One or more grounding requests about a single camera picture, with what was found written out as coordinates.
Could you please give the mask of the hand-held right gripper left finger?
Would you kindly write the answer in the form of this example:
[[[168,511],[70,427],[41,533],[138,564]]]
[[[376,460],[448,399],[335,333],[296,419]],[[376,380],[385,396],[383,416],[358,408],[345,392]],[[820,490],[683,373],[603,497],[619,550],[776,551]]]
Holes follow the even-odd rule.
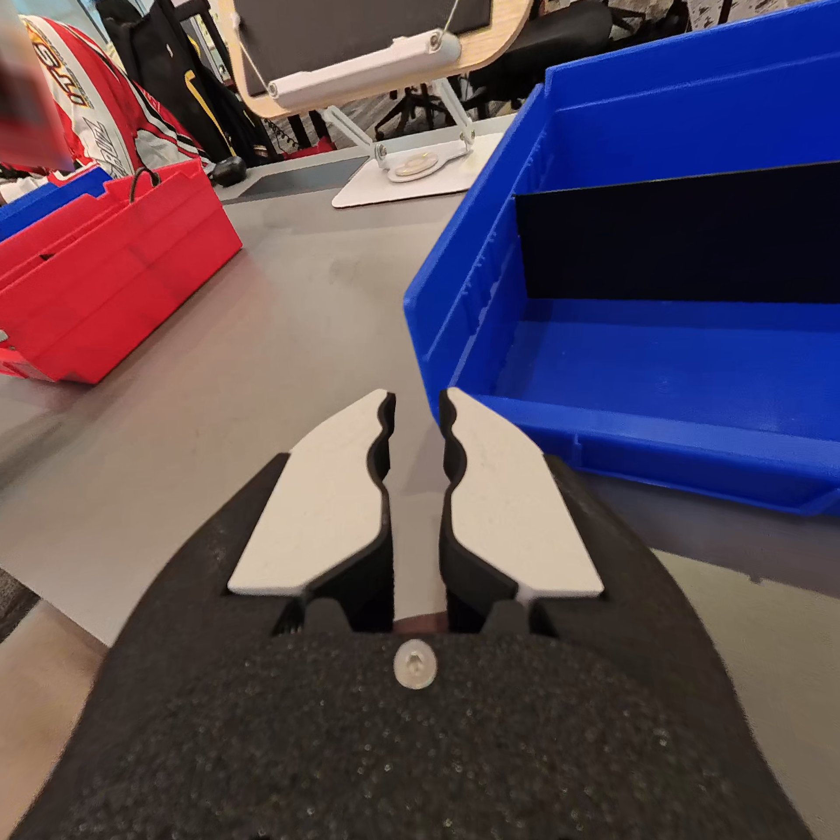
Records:
[[[379,388],[289,451],[227,592],[307,607],[336,601],[357,632],[394,624],[390,471],[396,395]]]

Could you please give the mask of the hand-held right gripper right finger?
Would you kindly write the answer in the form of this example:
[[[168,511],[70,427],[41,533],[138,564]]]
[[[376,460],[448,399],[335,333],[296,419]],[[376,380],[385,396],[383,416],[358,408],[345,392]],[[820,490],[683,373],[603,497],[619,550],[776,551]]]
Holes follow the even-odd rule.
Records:
[[[438,402],[449,631],[527,633],[547,626],[551,608],[603,606],[604,581],[541,448],[458,387]]]

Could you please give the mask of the blue plastic bin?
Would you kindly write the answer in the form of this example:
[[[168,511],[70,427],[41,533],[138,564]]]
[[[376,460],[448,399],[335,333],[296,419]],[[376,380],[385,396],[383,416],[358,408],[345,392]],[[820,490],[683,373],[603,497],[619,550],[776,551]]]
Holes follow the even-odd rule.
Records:
[[[529,297],[516,196],[839,158],[839,6],[553,67],[404,298],[456,386],[601,476],[838,516],[837,304]]]

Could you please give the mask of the red plastic bin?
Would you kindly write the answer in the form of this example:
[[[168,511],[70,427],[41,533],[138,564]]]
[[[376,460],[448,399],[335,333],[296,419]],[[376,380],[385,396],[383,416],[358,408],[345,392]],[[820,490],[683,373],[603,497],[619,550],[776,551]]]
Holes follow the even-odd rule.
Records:
[[[241,249],[199,161],[80,196],[2,243],[2,376],[99,383]]]

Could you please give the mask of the black divider of blue bin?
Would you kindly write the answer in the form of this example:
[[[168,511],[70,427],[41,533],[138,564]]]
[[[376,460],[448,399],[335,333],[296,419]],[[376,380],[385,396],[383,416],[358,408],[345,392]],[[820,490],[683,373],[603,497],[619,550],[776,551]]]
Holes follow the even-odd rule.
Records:
[[[516,196],[528,296],[834,305],[839,163]]]

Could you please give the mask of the black yellow-striped jacket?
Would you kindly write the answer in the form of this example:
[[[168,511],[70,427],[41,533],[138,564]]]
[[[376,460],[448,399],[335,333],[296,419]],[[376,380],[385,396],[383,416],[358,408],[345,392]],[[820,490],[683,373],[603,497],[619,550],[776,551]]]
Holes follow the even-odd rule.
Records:
[[[165,108],[213,163],[237,156],[248,168],[280,157],[260,121],[202,61],[174,10],[128,1],[94,7],[129,78]]]

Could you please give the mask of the black board on white stand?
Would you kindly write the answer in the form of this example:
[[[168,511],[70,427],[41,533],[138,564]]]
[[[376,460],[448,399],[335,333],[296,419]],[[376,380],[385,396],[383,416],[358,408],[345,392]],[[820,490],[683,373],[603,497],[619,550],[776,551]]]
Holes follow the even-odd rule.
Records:
[[[394,39],[443,29],[456,35],[456,63],[431,77],[403,77],[388,87],[360,90],[370,98],[489,65],[520,34],[530,2],[217,2],[218,23],[232,75],[245,105],[263,119],[301,115],[277,105],[268,82],[316,70],[388,47]]]

